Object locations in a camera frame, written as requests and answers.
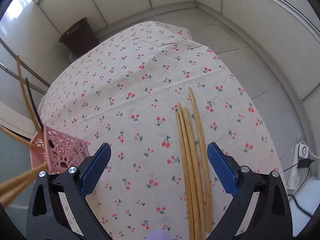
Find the pink perforated utensil holder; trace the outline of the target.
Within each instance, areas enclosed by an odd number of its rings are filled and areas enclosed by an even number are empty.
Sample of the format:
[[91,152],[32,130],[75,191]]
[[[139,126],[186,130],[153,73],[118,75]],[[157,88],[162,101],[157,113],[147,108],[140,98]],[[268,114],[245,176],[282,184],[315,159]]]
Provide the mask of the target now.
[[89,157],[85,141],[48,126],[44,126],[43,135],[36,133],[31,143],[40,148],[30,149],[31,167],[46,163],[49,174],[63,173],[71,166],[78,167]]

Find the wooden chopstick on table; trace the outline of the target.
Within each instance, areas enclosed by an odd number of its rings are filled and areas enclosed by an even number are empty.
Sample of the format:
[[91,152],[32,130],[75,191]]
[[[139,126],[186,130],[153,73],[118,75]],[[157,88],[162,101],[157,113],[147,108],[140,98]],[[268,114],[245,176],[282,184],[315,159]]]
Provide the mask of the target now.
[[181,158],[183,165],[183,176],[185,183],[185,197],[187,201],[189,238],[201,238],[201,213],[203,209],[199,207],[199,199],[202,197],[199,181],[199,169],[197,166],[197,154],[194,136],[190,124],[187,108],[178,104],[177,112],[178,135],[181,148]]
[[197,159],[194,135],[191,127],[188,110],[182,108],[182,116],[185,126],[186,138],[187,138],[187,161],[189,170],[189,180],[191,189],[191,198],[193,204],[193,215],[194,215],[194,229],[195,239],[205,239],[205,224],[204,224],[204,207],[203,207],[203,194],[201,176],[199,171],[199,163]]
[[210,174],[208,167],[208,157],[206,154],[206,147],[204,143],[204,133],[202,129],[202,123],[200,119],[200,115],[198,112],[198,107],[196,105],[195,96],[193,94],[193,90],[191,87],[188,87],[191,104],[193,107],[193,114],[196,122],[196,130],[199,141],[200,148],[200,156],[201,156],[201,165],[202,165],[202,173],[203,173],[203,182],[204,182],[204,194],[205,194],[205,225],[206,225],[206,233],[211,233],[212,231],[212,221],[213,221],[213,206],[212,206],[212,193],[211,193],[211,184],[210,184]]
[[185,197],[186,197],[186,203],[187,203],[189,239],[194,240],[195,239],[195,229],[194,229],[193,204],[192,204],[192,198],[191,198],[187,156],[186,156],[186,152],[185,152],[185,145],[184,145],[183,134],[182,134],[182,125],[181,125],[181,120],[180,120],[180,116],[179,116],[178,112],[176,112],[176,122],[177,122],[178,138],[179,138],[179,143],[180,143],[181,162],[182,162],[183,179],[184,179],[184,187],[185,187]]

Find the cherry print tablecloth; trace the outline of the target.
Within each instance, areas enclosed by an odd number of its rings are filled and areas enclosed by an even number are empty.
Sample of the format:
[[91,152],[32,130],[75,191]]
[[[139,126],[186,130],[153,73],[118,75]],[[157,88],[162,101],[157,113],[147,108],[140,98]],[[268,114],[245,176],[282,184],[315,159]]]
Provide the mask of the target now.
[[42,100],[44,124],[112,155],[86,199],[113,239],[144,239],[155,230],[188,239],[179,106],[196,101],[206,143],[239,165],[281,171],[270,134],[249,97],[220,58],[187,29],[144,22],[73,62]]

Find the white kitchen cabinets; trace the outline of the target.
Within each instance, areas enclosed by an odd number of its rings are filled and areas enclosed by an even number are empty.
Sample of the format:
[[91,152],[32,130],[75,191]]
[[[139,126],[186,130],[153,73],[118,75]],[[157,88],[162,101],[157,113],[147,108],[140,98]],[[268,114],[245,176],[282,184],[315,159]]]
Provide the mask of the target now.
[[297,96],[319,94],[319,17],[308,0],[34,0],[61,33],[87,17],[98,36],[141,18],[202,7],[239,27],[276,61]]

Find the blue handled mop pole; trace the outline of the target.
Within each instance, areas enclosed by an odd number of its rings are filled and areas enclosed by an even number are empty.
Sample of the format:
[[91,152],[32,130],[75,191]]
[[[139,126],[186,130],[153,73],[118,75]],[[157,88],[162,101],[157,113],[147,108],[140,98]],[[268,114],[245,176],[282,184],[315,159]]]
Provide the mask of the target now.
[[[3,48],[13,57],[16,59],[17,55],[13,52],[13,50],[0,38],[0,43],[3,46]],[[40,77],[35,71],[33,71],[26,63],[24,63],[22,60],[20,60],[21,66],[28,71],[32,76],[37,78],[40,82],[42,82],[45,86],[50,87],[50,84]]]

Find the thick wooden chopstick in holder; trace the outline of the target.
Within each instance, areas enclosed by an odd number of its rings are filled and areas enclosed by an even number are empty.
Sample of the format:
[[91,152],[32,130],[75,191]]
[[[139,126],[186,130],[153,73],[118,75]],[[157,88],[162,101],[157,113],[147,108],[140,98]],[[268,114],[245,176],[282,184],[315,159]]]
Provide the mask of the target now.
[[40,151],[40,152],[43,152],[44,149],[42,147],[39,147],[39,146],[36,146],[34,144],[32,144],[31,142],[23,139],[22,137],[16,135],[15,133],[13,133],[12,131],[10,131],[9,129],[5,128],[4,126],[0,125],[0,130],[2,132],[4,132],[5,134],[7,134],[8,136],[12,137],[13,139],[15,139],[16,141],[24,144],[24,145],[27,145],[28,147],[32,148],[33,150],[37,150],[37,151]]

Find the white power strip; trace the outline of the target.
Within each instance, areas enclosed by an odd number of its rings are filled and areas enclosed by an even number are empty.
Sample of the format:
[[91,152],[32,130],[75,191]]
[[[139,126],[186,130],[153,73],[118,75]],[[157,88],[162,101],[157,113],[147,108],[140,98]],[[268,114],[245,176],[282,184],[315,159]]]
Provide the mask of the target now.
[[287,190],[296,190],[300,180],[300,169],[302,167],[298,167],[299,163],[302,164],[303,160],[308,159],[309,157],[309,147],[308,145],[301,141],[295,145],[295,152],[293,156],[293,164],[292,167],[288,169],[290,172],[288,181],[287,181]]

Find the thin brown chopstick in holder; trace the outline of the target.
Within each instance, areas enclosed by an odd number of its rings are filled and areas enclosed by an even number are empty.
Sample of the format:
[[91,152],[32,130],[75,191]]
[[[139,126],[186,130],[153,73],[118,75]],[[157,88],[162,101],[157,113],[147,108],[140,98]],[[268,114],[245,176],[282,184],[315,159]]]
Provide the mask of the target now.
[[19,82],[20,82],[20,87],[21,87],[21,91],[22,91],[22,94],[23,94],[23,98],[24,98],[24,102],[25,102],[25,105],[26,105],[26,108],[28,110],[28,113],[30,115],[30,118],[33,122],[33,125],[37,131],[37,133],[39,133],[40,135],[43,135],[43,131],[42,129],[40,128],[37,120],[36,120],[36,116],[33,112],[33,109],[31,108],[31,105],[30,105],[30,102],[29,102],[29,99],[28,99],[28,96],[27,96],[27,93],[26,93],[26,90],[25,90],[25,83],[24,83],[24,79],[22,77],[22,72],[21,72],[21,60],[19,58],[19,56],[17,55],[16,56],[16,63],[17,63],[17,72],[18,72],[18,79],[19,79]]

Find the dark brown trash bin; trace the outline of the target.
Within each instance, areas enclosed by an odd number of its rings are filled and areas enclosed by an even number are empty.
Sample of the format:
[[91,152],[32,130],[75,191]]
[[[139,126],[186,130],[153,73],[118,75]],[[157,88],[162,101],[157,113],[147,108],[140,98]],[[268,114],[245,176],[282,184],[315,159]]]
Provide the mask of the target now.
[[65,31],[59,38],[59,42],[76,57],[82,57],[99,45],[99,40],[89,25],[87,17],[82,18]]

